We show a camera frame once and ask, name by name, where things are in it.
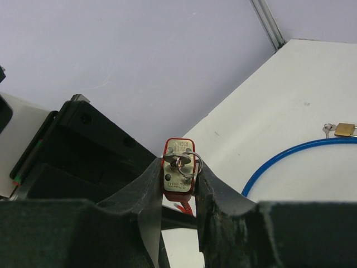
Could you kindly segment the red cable padlock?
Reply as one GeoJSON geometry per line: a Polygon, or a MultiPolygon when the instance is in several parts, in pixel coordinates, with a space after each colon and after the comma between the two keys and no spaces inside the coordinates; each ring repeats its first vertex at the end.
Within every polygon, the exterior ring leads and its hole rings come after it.
{"type": "Polygon", "coordinates": [[[194,191],[195,144],[189,138],[169,138],[162,156],[162,189],[167,200],[187,215],[193,215],[189,201],[194,191]]]}

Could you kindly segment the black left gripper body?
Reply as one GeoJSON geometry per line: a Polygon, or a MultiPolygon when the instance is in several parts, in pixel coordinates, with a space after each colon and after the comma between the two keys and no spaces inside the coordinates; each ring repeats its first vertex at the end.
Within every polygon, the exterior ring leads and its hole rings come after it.
{"type": "Polygon", "coordinates": [[[194,228],[162,207],[161,160],[86,101],[52,111],[11,171],[14,229],[194,228]]]}

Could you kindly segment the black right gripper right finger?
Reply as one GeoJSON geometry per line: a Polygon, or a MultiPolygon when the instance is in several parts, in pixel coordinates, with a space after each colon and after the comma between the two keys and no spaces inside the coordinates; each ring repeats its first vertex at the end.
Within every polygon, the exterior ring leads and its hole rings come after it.
{"type": "Polygon", "coordinates": [[[356,203],[253,202],[204,166],[196,179],[206,267],[355,267],[356,203]]]}

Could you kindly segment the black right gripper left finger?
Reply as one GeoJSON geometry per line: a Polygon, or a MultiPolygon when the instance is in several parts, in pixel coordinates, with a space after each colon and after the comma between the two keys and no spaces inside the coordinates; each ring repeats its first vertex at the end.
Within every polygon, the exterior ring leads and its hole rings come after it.
{"type": "Polygon", "coordinates": [[[99,203],[1,202],[2,267],[158,267],[161,159],[99,203]]]}

